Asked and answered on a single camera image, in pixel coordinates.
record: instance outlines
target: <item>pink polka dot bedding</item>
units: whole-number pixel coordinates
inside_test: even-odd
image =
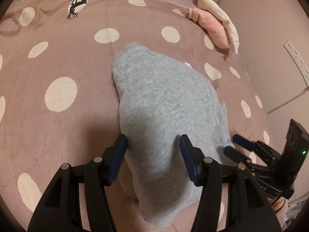
[[[128,43],[201,73],[226,104],[230,135],[273,145],[240,56],[219,52],[187,14],[158,0],[23,0],[10,6],[0,23],[0,194],[24,228],[62,163],[87,163],[121,132],[112,64]],[[194,204],[159,229],[143,220],[119,181],[106,192],[120,232],[190,231],[197,210]],[[227,199],[225,186],[219,230]],[[89,228],[83,202],[81,214]]]

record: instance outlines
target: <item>black device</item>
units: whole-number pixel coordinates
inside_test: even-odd
[[[245,164],[268,197],[291,198],[294,193],[293,182],[309,149],[309,135],[299,123],[291,119],[282,155],[261,141],[250,142],[240,135],[234,135],[232,140],[255,152],[267,166],[253,164],[251,159],[232,147],[224,149],[225,155],[236,163]]]
[[[260,187],[259,175],[253,174],[252,170],[260,170],[261,175],[267,172],[267,179],[270,179],[274,172],[281,168],[280,161],[286,163],[285,158],[292,158],[287,169],[283,171],[284,175],[288,174],[291,177],[282,181],[280,172],[278,179],[277,176],[273,177],[276,184],[282,187],[276,193],[286,193],[308,152],[308,133],[297,122],[291,120],[282,156],[262,142],[250,142],[239,135],[235,140],[254,150],[265,160],[268,164],[264,167],[266,169],[262,170],[261,166],[252,164],[249,158],[232,147],[226,147],[225,152],[234,160],[238,160],[238,164],[221,165],[212,158],[205,157],[199,148],[193,147],[187,135],[180,137],[180,151],[189,178],[195,186],[203,187],[191,232],[202,232],[205,229],[208,232],[216,232],[222,183],[229,183],[227,225],[224,232],[280,232],[277,217],[266,198],[266,195],[269,195],[268,189]],[[126,149],[127,139],[121,134],[114,146],[107,148],[101,156],[95,157],[89,163],[75,167],[63,164],[43,193],[31,218],[28,232],[85,232],[79,210],[79,183],[85,184],[91,231],[116,232],[104,188],[116,180]],[[25,232],[5,208],[6,206],[0,213],[4,227],[14,228],[8,230],[9,232]]]

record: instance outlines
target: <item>black lizard print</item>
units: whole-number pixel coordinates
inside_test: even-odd
[[[71,7],[70,7],[70,14],[66,18],[66,20],[72,20],[75,17],[77,17],[78,14],[75,13],[75,9],[76,9],[77,6],[80,6],[82,4],[87,4],[87,0],[81,0],[80,2],[78,2],[77,0],[73,0],[72,3],[71,3]]]

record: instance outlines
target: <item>electrical outlet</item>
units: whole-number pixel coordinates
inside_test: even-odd
[[[290,40],[288,40],[283,46],[288,51],[295,64],[297,65],[299,71],[305,79],[307,86],[309,86],[309,69],[307,68],[305,62],[302,60],[302,57],[300,56],[300,54]]]
[[[293,53],[294,53],[294,45],[291,43],[290,40],[288,40],[284,45],[283,45],[286,50],[288,51],[288,53],[291,55],[291,57],[293,58]]]
[[[309,85],[309,72],[307,67],[302,70],[302,75],[305,78],[306,84]]]

